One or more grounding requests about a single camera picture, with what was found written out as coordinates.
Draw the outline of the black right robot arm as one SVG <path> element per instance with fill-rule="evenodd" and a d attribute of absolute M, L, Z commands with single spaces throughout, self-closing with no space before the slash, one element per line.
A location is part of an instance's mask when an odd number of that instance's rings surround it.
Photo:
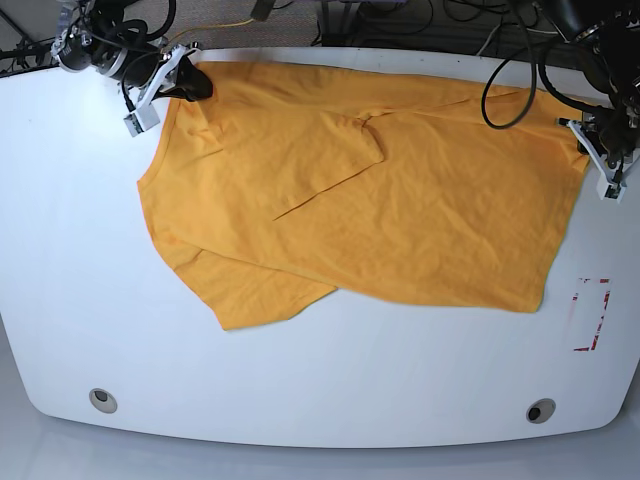
<path fill-rule="evenodd" d="M 131 1 L 65 1 L 60 11 L 51 55 L 70 72 L 88 67 L 116 80 L 129 111 L 136 109 L 130 90 L 148 88 L 160 81 L 157 98 L 178 98 L 196 102 L 211 98 L 213 84 L 185 52 L 169 47 L 166 34 L 173 25 L 177 3 L 168 3 L 167 15 L 153 30 L 142 19 L 125 18 Z"/>

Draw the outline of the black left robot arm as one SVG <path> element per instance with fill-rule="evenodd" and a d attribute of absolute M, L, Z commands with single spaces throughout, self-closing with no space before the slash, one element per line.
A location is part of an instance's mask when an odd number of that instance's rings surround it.
<path fill-rule="evenodd" d="M 540 50 L 538 74 L 548 93 L 591 119 L 586 126 L 606 155 L 610 169 L 633 155 L 639 142 L 639 3 L 637 1 L 536 1 L 535 7 L 557 36 Z M 575 49 L 588 83 L 605 94 L 608 107 L 568 97 L 549 81 L 550 51 L 565 44 Z"/>

